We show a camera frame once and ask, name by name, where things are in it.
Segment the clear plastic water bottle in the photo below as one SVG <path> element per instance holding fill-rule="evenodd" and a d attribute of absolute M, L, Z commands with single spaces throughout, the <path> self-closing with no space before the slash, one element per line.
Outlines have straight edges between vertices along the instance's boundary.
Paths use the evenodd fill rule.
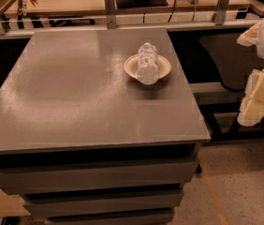
<path fill-rule="evenodd" d="M 151 85 L 159 79 L 159 63 L 157 48 L 151 43 L 144 43 L 139 47 L 138 80 Z"/>

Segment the black chair back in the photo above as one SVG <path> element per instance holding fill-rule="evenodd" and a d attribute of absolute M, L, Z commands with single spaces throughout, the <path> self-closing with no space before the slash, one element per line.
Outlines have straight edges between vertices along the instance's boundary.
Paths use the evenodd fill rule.
<path fill-rule="evenodd" d="M 263 69 L 264 60 L 257 56 L 255 46 L 237 43 L 240 33 L 203 36 L 200 44 L 214 61 L 221 83 L 227 90 L 243 90 L 253 69 Z"/>

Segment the white paper bowl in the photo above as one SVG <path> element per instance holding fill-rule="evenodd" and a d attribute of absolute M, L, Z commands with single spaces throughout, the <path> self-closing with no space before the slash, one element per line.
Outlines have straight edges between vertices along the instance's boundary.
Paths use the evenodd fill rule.
<path fill-rule="evenodd" d="M 132 78 L 138 80 L 138 56 L 136 54 L 128 57 L 124 64 L 125 72 Z M 162 56 L 158 56 L 159 64 L 159 78 L 162 79 L 169 75 L 171 71 L 171 64 L 169 60 Z"/>

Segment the grey drawer cabinet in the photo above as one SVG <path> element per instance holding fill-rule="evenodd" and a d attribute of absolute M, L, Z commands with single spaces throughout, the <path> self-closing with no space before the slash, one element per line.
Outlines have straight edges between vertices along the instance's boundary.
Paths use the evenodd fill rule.
<path fill-rule="evenodd" d="M 171 64 L 151 85 L 124 69 L 144 43 Z M 37 32 L 0 88 L 0 188 L 46 225 L 167 225 L 209 137 L 166 30 Z"/>

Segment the wooden desk in background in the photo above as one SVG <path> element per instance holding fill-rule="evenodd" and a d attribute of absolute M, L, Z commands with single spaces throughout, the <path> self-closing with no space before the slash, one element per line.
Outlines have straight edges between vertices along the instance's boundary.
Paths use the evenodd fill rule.
<path fill-rule="evenodd" d="M 177 12 L 215 10 L 218 0 L 198 0 L 198 3 L 190 4 L 187 0 L 166 0 L 166 6 L 160 7 L 123 7 L 124 0 L 115 0 L 115 10 L 117 14 L 138 14 L 138 13 L 170 13 L 172 8 Z M 229 0 L 228 9 L 247 8 L 253 6 L 258 11 L 264 12 L 264 0 Z M 32 5 L 27 2 L 26 15 L 36 17 L 48 16 L 101 16 L 105 15 L 105 0 L 37 0 Z"/>

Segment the right metal bracket post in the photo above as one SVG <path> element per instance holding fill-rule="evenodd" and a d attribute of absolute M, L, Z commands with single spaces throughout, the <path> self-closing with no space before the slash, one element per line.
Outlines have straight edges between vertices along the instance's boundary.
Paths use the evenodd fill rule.
<path fill-rule="evenodd" d="M 213 14 L 213 22 L 216 25 L 222 25 L 226 20 L 229 0 L 218 0 Z"/>

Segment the cardboard piece on floor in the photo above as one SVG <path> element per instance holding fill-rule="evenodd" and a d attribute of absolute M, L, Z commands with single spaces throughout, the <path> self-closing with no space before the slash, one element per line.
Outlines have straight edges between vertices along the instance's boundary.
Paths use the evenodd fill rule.
<path fill-rule="evenodd" d="M 0 218 L 30 216 L 23 204 L 24 200 L 22 197 L 19 195 L 7 195 L 0 188 Z"/>

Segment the black metal table frame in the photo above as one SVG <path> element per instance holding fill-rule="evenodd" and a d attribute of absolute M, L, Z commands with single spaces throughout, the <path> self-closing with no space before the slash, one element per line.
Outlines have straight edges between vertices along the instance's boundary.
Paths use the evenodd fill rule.
<path fill-rule="evenodd" d="M 264 118 L 251 127 L 237 121 L 243 92 L 209 92 L 195 94 L 212 141 L 250 140 L 264 138 Z"/>

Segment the middle metal bracket post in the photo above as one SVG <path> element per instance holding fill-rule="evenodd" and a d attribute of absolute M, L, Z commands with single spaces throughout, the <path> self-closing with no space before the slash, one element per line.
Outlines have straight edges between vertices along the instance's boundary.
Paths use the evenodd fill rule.
<path fill-rule="evenodd" d="M 105 11 L 107 17 L 107 28 L 116 28 L 116 12 L 115 12 L 115 0 L 104 0 Z"/>

